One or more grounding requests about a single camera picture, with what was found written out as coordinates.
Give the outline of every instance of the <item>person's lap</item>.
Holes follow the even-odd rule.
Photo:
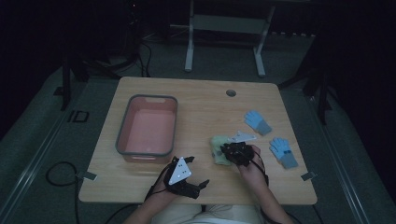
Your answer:
[[[170,204],[155,216],[151,224],[182,224],[192,220],[220,218],[250,224],[263,223],[260,210],[254,205],[208,205],[202,212],[200,204]]]

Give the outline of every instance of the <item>clear plastic container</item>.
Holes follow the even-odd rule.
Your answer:
[[[168,163],[174,148],[177,99],[135,95],[127,106],[116,143],[126,161]]]

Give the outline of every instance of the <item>light blue glove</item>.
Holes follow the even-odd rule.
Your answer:
[[[290,149],[289,141],[283,138],[274,138],[270,142],[270,150],[274,153],[275,157],[282,163],[285,169],[298,166],[297,161]]]
[[[278,160],[280,160],[280,158],[285,155],[285,151],[290,151],[289,141],[283,138],[274,138],[270,142],[270,145],[270,150],[274,153]]]
[[[245,123],[261,135],[266,135],[272,131],[262,115],[255,110],[250,110],[245,114]]]

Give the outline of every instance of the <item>table leg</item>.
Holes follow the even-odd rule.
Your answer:
[[[274,15],[275,7],[271,7],[270,13],[267,17],[267,22],[264,23],[262,27],[262,36],[259,44],[253,48],[254,58],[256,60],[256,67],[259,77],[265,76],[264,65],[262,64],[262,46],[264,45],[265,38],[268,35],[268,28],[271,24],[271,19]]]
[[[184,70],[190,72],[192,70],[192,59],[194,56],[194,1],[190,0],[190,27],[189,27],[189,45],[187,46],[186,64]]]

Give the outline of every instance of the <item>metal frame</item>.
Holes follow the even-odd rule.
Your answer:
[[[274,15],[274,11],[275,7],[272,6],[266,20],[200,15],[194,14],[194,0],[190,0],[189,45],[187,47],[184,70],[186,72],[192,71],[192,60],[194,54],[193,32],[195,29],[258,34],[261,36],[261,39],[257,46],[253,48],[253,54],[256,61],[258,75],[259,77],[264,77],[265,70],[262,63],[262,47],[264,45],[265,38],[268,35],[268,29]]]

